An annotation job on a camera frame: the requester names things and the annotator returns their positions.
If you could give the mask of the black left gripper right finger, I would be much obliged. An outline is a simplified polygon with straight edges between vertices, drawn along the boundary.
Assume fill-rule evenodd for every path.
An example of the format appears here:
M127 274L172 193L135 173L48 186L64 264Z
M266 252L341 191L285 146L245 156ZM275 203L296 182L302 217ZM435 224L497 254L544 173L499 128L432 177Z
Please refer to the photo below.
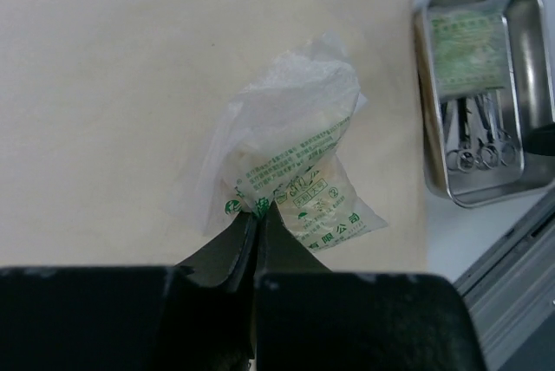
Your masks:
M286 228L275 202L259 220L257 233L257 276L270 273L331 273Z

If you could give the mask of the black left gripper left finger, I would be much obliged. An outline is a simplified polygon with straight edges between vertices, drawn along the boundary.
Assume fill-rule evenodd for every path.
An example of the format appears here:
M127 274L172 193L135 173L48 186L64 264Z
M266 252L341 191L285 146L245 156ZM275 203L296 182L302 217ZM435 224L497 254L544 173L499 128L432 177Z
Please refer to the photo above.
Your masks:
M225 230L177 267L200 288L235 293L256 252L257 228L255 217L241 212Z

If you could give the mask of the green gauze packet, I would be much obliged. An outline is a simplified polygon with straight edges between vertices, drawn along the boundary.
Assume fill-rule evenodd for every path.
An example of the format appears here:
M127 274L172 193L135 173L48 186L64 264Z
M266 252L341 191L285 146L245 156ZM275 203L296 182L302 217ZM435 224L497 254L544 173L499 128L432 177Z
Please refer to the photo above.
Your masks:
M442 100L506 85L504 14L510 1L483 0L429 10L434 80Z
M194 189L203 230L221 231L240 213L261 218L272 206L311 251L383 228L336 154L361 98L335 34L279 55L216 126Z

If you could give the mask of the steel scissors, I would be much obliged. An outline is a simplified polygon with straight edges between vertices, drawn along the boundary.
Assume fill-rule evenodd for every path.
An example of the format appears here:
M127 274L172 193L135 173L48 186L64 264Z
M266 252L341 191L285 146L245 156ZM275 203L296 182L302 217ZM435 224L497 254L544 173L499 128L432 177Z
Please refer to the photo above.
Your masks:
M493 130L488 115L486 114L485 96L478 94L474 97L476 110L480 119L482 134L478 138L478 158L480 160L481 170L492 170L499 165L500 157L495 140Z
M442 103L441 112L446 167L449 172L455 172L457 170L456 156L458 150L457 140L455 139L457 134L455 128L456 101Z
M461 172L470 173L475 169L476 157L473 153L472 141L467 119L467 100L457 100L459 150L457 152L457 167Z

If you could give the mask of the steel needle holder forceps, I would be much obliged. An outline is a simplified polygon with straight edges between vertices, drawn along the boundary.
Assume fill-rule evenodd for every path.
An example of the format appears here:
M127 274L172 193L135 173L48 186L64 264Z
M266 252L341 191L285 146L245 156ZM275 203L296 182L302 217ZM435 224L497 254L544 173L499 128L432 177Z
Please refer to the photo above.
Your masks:
M503 166L512 166L517 160L517 147L513 142L513 137L504 128L500 91L498 89L494 89L491 93L490 104L493 137L498 147L499 161Z

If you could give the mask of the steel instrument tray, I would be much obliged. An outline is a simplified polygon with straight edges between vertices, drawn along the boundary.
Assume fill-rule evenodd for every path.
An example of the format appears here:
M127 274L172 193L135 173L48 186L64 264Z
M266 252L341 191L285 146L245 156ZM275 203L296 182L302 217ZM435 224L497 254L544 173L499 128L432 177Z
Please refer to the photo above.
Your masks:
M474 208L552 186L530 141L554 121L543 0L423 0L414 25L430 190Z

